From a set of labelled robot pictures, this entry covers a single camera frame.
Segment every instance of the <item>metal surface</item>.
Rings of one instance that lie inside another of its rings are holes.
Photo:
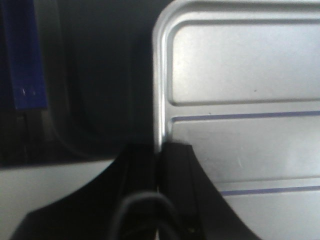
[[[191,144],[262,239],[320,235],[307,211],[304,221],[290,220],[298,210],[277,220],[260,211],[263,201],[300,209],[288,196],[308,204],[305,196],[320,192],[319,38],[320,1],[306,0],[177,0],[153,31],[156,150]],[[255,200],[244,207],[241,199]],[[281,227],[257,223],[265,216]]]

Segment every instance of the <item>black cable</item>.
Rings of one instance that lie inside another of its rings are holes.
[[[108,232],[107,240],[118,240],[119,232],[122,226],[122,223],[125,219],[126,213],[129,211],[129,208],[136,203],[142,201],[155,201],[159,204],[162,204],[164,208],[169,213],[170,217],[173,220],[173,223],[176,225],[181,234],[186,235],[185,229],[180,221],[179,215],[171,203],[171,201],[159,192],[144,191],[140,193],[134,193],[130,196],[124,198],[119,204],[118,208],[115,210],[113,218],[111,220],[111,226]],[[158,221],[157,226],[162,228],[166,233],[174,240],[178,240],[177,234],[169,227],[168,224]]]
[[[159,228],[160,230],[163,230],[171,240],[181,240],[181,238],[177,234],[177,231],[174,230],[168,223],[164,222],[163,220],[149,220],[148,223],[136,227],[133,231],[124,234],[122,237],[126,238],[130,235],[139,233],[150,228]]]

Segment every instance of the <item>curved black edge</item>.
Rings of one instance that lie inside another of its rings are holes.
[[[212,184],[191,145],[165,143],[159,162],[162,165],[162,174],[158,173],[162,175],[160,190],[184,219],[193,216],[187,227],[198,232],[194,239],[260,239],[239,219]]]
[[[71,195],[29,213],[11,240],[100,240],[120,200],[139,191],[155,191],[153,148],[129,145],[99,176]],[[154,212],[152,204],[138,205],[126,218],[123,234]],[[154,230],[128,239],[153,240]]]

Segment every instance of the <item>white surface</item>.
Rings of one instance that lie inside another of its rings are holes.
[[[227,196],[262,240],[319,240],[320,191]]]
[[[8,240],[24,216],[94,179],[111,161],[0,170],[0,240]]]

